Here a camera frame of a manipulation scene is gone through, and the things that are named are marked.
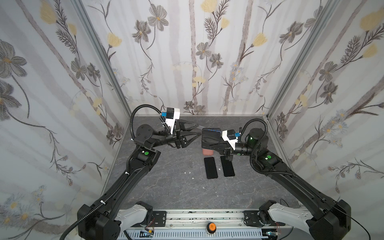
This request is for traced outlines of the black phone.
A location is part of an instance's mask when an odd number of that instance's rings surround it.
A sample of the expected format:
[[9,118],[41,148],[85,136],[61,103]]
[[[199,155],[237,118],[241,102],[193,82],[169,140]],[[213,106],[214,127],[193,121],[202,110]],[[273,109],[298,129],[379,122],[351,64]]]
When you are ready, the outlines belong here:
[[223,141],[222,130],[220,128],[203,128],[202,143],[203,149],[210,149],[211,146],[217,145]]
[[223,168],[223,173],[225,177],[234,177],[235,176],[235,171],[234,167],[231,161],[226,160],[225,156],[221,156],[221,164]]

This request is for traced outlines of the phone with pink case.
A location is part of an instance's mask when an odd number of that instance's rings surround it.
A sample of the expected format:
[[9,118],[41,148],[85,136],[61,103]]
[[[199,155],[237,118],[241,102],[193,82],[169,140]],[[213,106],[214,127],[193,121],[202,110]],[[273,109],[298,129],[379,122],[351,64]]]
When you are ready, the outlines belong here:
[[204,158],[207,179],[217,179],[218,172],[214,157]]

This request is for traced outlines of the pink phone case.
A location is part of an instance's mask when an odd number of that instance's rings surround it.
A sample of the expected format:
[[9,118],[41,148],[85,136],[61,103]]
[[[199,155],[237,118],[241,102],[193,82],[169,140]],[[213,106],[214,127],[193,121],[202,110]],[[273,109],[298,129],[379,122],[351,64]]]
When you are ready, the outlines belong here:
[[209,150],[209,149],[202,149],[202,154],[204,156],[213,156],[214,155],[214,151],[213,150]]

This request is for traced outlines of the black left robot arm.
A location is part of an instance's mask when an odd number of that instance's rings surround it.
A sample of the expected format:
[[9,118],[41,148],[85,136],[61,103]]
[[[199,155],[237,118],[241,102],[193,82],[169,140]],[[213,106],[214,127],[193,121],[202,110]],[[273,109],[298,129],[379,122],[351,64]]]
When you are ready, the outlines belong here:
[[201,135],[198,124],[176,120],[174,132],[154,130],[150,125],[138,127],[133,153],[127,159],[126,169],[117,181],[91,206],[83,205],[77,213],[77,230],[85,240],[116,240],[121,231],[140,225],[147,227],[155,221],[153,207],[140,201],[123,211],[121,205],[139,181],[157,163],[161,152],[158,146],[175,144],[177,149],[188,147]]

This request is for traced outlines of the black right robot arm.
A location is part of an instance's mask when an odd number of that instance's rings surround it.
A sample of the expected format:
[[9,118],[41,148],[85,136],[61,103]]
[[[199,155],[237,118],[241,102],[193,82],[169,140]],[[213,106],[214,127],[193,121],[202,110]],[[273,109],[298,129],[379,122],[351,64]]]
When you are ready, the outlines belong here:
[[304,206],[299,210],[268,201],[259,208],[259,225],[284,223],[315,240],[341,240],[351,230],[350,205],[318,191],[269,151],[265,130],[253,128],[245,140],[234,130],[204,128],[202,134],[202,148],[216,151],[228,161],[234,155],[248,156],[255,172],[279,183]]

